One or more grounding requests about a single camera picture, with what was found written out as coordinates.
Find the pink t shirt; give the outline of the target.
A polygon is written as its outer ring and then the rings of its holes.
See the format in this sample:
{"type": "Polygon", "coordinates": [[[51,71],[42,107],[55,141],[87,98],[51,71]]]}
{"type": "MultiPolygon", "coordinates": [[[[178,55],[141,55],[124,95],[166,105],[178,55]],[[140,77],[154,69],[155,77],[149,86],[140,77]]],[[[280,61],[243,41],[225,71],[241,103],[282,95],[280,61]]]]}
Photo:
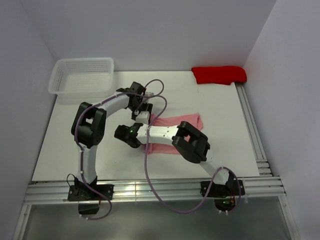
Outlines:
{"type": "MultiPolygon", "coordinates": [[[[199,113],[181,115],[181,116],[173,116],[173,117],[165,117],[165,118],[156,118],[155,114],[152,114],[150,120],[153,122],[153,126],[159,127],[169,127],[179,125],[182,121],[190,123],[198,130],[202,130],[204,127],[203,121],[201,120],[199,113]]],[[[172,145],[160,144],[160,143],[150,143],[148,145],[149,155],[151,154],[170,154],[170,155],[179,155],[180,153],[176,150],[176,148],[172,145]]]]}

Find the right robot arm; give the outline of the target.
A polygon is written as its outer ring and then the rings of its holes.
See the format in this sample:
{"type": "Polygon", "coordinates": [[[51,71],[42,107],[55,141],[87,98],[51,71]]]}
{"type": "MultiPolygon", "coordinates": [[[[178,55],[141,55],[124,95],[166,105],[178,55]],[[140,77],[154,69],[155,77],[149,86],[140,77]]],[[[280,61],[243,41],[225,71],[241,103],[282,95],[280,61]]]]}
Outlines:
{"type": "Polygon", "coordinates": [[[199,164],[210,176],[214,176],[213,183],[220,194],[227,195],[234,188],[233,175],[214,159],[208,137],[187,121],[173,126],[149,126],[144,123],[119,125],[114,137],[134,149],[151,144],[173,146],[186,161],[199,164]]]}

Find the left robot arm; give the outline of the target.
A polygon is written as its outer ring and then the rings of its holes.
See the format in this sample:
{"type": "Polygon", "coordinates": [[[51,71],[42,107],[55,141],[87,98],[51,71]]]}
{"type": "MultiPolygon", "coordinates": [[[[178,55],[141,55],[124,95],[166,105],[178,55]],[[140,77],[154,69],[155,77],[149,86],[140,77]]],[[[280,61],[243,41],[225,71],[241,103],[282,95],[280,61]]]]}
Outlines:
{"type": "Polygon", "coordinates": [[[98,144],[105,134],[107,118],[119,110],[129,109],[131,119],[136,123],[131,127],[118,126],[115,138],[138,148],[141,144],[134,139],[134,134],[138,132],[138,126],[150,123],[153,104],[148,102],[148,98],[153,95],[147,92],[145,86],[134,81],[130,87],[117,89],[106,100],[79,105],[71,127],[71,134],[79,147],[79,168],[74,185],[80,188],[79,194],[86,200],[95,198],[98,193],[96,155],[98,144]]]}

